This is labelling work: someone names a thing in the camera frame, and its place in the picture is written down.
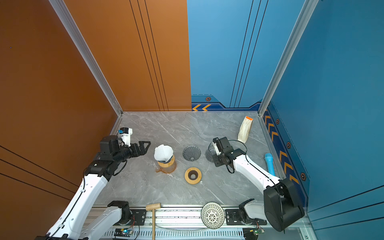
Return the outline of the grey glass pitcher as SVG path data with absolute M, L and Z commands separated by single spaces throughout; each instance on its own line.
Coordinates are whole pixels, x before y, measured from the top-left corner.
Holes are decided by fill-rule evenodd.
M 215 162 L 215 159 L 216 159 L 216 156 L 217 156 L 217 153 L 216 153 L 216 149 L 215 149 L 215 145 L 213 142 L 211 142 L 205 152 L 205 156 L 206 156 L 206 159 L 209 161 L 209 162 L 212 162 L 214 163 Z

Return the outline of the white paper coffee filter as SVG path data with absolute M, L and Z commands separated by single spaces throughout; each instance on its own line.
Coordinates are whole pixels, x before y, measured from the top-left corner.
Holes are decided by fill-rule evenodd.
M 155 148 L 154 158 L 159 163 L 166 164 L 172 160 L 173 156 L 174 151 L 170 146 L 159 145 Z

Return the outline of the wooden ring holder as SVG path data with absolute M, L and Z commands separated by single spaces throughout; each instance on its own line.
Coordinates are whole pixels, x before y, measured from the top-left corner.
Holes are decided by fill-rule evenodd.
M 185 180 L 190 185 L 198 184 L 202 179 L 202 172 L 196 167 L 188 168 L 185 172 Z
M 161 168 L 169 168 L 169 167 L 174 166 L 174 164 L 175 164 L 175 159 L 172 158 L 172 159 L 171 159 L 169 162 L 167 162 L 167 163 L 161 163 L 161 162 L 158 162 L 158 164 L 159 164 L 159 166 L 160 166 Z

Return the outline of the orange glass carafe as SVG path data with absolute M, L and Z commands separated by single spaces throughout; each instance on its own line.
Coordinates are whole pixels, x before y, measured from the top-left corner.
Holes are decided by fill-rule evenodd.
M 163 172 L 165 174 L 170 174 L 170 173 L 175 171 L 176 167 L 177 167 L 177 164 L 175 164 L 175 163 L 171 166 L 168 166 L 168 167 L 164 167 L 164 166 L 159 165 L 155 171 L 156 171 L 156 173 Z

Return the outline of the coffee filter pack orange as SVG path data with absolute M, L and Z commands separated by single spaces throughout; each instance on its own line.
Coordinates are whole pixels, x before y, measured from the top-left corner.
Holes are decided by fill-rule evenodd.
M 246 143 L 246 141 L 248 140 L 251 128 L 252 128 L 253 120 L 254 119 L 252 119 L 248 116 L 246 116 L 244 118 L 244 120 L 240 126 L 239 133 L 238 133 L 238 141 L 240 141 L 242 143 Z

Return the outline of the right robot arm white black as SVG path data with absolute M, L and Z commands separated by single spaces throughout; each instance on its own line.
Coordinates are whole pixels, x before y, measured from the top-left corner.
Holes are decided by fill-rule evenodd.
M 305 216 L 298 191 L 288 179 L 280 179 L 248 159 L 240 150 L 215 150 L 213 160 L 217 167 L 226 166 L 233 173 L 245 176 L 263 193 L 263 202 L 250 200 L 239 208 L 248 219 L 267 221 L 276 231 L 281 232 Z

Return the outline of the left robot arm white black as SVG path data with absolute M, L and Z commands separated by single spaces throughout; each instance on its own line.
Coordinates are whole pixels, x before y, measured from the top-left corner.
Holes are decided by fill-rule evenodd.
M 150 141 L 126 145 L 123 138 L 116 135 L 104 137 L 100 142 L 100 152 L 84 170 L 83 180 L 74 197 L 44 236 L 37 240 L 99 240 L 115 224 L 128 224 L 132 213 L 127 201 L 113 201 L 88 227 L 83 225 L 96 199 L 110 179 L 118 175 L 120 164 L 128 159 L 144 156 Z

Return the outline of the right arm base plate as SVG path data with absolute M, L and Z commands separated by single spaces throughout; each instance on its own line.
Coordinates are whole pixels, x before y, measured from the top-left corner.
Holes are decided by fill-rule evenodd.
M 244 210 L 227 209 L 225 210 L 226 223 L 229 226 L 235 225 L 267 225 L 267 221 L 262 219 L 251 219 Z

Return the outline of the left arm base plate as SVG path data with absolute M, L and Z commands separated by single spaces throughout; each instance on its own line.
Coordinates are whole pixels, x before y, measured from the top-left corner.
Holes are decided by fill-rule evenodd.
M 146 221 L 147 211 L 144 209 L 131 209 L 130 218 L 126 220 L 120 220 L 117 222 L 118 226 L 144 226 Z

